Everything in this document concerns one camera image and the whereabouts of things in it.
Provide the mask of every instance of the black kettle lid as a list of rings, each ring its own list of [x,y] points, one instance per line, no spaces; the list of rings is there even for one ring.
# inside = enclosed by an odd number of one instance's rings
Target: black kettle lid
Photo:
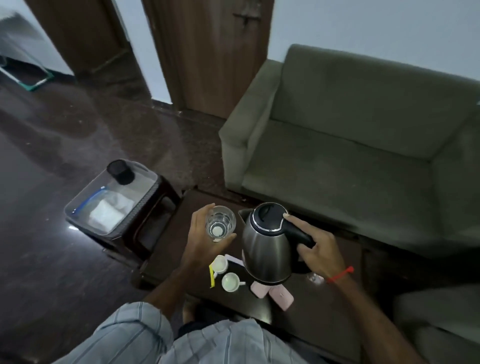
[[[282,234],[283,214],[287,209],[275,202],[265,202],[253,211],[252,226],[262,235],[275,236]]]

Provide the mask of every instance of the hand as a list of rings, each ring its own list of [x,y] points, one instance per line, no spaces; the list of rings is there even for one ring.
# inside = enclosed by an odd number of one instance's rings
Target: hand
[[[303,244],[297,245],[298,253],[312,272],[324,278],[330,278],[345,270],[342,254],[336,244],[335,236],[331,232],[316,228],[295,216],[283,214],[283,217],[309,234],[316,242],[312,249]]]
[[[215,257],[222,253],[237,236],[233,233],[217,243],[214,243],[213,239],[208,236],[205,223],[208,211],[213,208],[213,206],[215,206],[215,204],[209,204],[192,214],[187,246],[185,247],[180,262],[181,266],[194,268],[209,266]]]

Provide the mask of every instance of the kettle handle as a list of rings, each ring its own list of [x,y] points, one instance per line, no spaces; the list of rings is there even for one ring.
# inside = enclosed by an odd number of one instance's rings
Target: kettle handle
[[[308,268],[307,264],[305,262],[298,261],[297,245],[301,243],[312,249],[316,244],[315,241],[313,241],[313,238],[309,234],[297,228],[290,221],[284,219],[283,227],[285,236],[287,237],[292,248],[292,273],[310,273],[311,270]]]

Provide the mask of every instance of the person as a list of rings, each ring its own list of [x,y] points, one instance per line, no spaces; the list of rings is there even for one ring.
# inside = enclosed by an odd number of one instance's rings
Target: person
[[[91,337],[55,364],[305,363],[287,344],[262,329],[254,319],[237,323],[224,320],[173,339],[168,319],[181,302],[187,282],[199,269],[206,269],[236,237],[232,234],[218,243],[208,237],[205,219],[214,205],[202,207],[192,214],[180,265],[169,278],[142,302],[120,307]],[[330,278],[345,270],[333,234],[294,216],[285,214],[284,217],[316,242],[312,249],[303,244],[297,247],[313,272]],[[348,301],[373,364],[425,363],[348,274],[331,284]]]

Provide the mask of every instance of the electric kettle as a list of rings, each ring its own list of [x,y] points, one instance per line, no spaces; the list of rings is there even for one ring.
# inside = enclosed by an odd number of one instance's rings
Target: electric kettle
[[[292,273],[309,273],[299,260],[297,245],[315,246],[312,237],[283,218],[288,213],[282,205],[265,202],[255,209],[240,210],[244,223],[242,260],[256,281],[274,286],[286,281]]]

